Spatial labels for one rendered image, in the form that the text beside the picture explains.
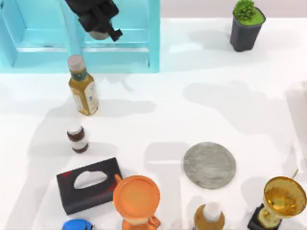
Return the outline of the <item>light blue rack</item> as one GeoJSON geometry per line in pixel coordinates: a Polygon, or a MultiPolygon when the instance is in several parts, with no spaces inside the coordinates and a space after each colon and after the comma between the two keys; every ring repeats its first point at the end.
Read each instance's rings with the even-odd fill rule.
{"type": "Polygon", "coordinates": [[[93,39],[65,0],[0,0],[0,73],[65,72],[73,54],[91,73],[158,72],[160,1],[113,0],[113,42],[93,39]]]}

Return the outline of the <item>olive green bottle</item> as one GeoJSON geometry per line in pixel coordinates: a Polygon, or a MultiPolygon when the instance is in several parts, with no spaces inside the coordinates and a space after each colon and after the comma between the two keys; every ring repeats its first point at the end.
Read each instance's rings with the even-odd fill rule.
{"type": "Polygon", "coordinates": [[[94,78],[88,73],[81,55],[71,55],[68,60],[71,74],[69,87],[79,113],[93,115],[99,106],[94,78]]]}

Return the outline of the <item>small brown and white bottle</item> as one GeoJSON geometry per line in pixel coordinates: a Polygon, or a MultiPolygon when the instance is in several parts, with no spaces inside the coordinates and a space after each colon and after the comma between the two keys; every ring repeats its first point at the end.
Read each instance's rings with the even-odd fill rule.
{"type": "Polygon", "coordinates": [[[88,149],[89,144],[85,136],[84,128],[81,125],[72,123],[68,126],[66,133],[71,142],[71,149],[74,152],[81,154],[88,149]]]}

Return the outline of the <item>black plant pot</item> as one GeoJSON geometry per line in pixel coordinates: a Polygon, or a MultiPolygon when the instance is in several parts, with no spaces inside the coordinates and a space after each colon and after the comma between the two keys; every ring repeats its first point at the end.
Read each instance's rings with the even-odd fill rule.
{"type": "Polygon", "coordinates": [[[266,21],[253,0],[238,0],[233,10],[230,44],[236,52],[249,51],[266,21]]]}

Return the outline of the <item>black tissue box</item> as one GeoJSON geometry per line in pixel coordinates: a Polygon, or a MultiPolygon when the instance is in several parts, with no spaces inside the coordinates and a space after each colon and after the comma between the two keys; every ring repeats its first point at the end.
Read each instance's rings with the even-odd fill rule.
{"type": "Polygon", "coordinates": [[[113,191],[118,184],[116,175],[122,176],[115,157],[58,174],[57,183],[66,214],[71,215],[112,201],[113,191]],[[84,172],[103,172],[107,178],[103,182],[77,189],[74,182],[84,172]]]}

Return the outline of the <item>grey round coaster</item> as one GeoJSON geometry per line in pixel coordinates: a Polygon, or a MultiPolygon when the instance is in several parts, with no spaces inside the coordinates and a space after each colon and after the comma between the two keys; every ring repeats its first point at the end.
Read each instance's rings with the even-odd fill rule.
{"type": "Polygon", "coordinates": [[[236,174],[236,160],[224,146],[201,142],[190,147],[183,157],[185,175],[204,189],[220,189],[228,185],[236,174]]]}

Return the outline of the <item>orange cup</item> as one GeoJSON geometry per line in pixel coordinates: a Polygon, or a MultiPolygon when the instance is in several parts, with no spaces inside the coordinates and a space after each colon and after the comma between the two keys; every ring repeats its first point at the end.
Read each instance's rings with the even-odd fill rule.
{"type": "Polygon", "coordinates": [[[113,204],[123,217],[122,230],[158,230],[161,221],[155,212],[160,203],[160,190],[156,183],[141,175],[122,179],[116,174],[115,179],[113,204]]]}

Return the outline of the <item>blue object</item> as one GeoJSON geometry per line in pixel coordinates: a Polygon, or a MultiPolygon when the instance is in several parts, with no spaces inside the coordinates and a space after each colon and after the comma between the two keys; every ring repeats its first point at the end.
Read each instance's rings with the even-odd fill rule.
{"type": "Polygon", "coordinates": [[[82,218],[75,218],[66,221],[61,230],[97,230],[95,226],[82,218]]]}

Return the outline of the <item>brown bottle with white cap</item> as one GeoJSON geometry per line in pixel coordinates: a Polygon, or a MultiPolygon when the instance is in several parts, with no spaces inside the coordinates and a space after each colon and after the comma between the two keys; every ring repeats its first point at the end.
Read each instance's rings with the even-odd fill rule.
{"type": "Polygon", "coordinates": [[[223,230],[225,216],[217,202],[200,205],[194,214],[192,230],[223,230]]]}

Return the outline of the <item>gold trophy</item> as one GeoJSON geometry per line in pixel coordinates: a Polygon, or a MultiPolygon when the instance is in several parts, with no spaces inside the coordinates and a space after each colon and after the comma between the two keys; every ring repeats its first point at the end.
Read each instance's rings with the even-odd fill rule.
{"type": "Polygon", "coordinates": [[[263,189],[263,202],[254,211],[249,230],[279,230],[283,219],[292,218],[304,211],[307,206],[307,194],[303,187],[292,177],[277,176],[271,178],[263,189]]]}

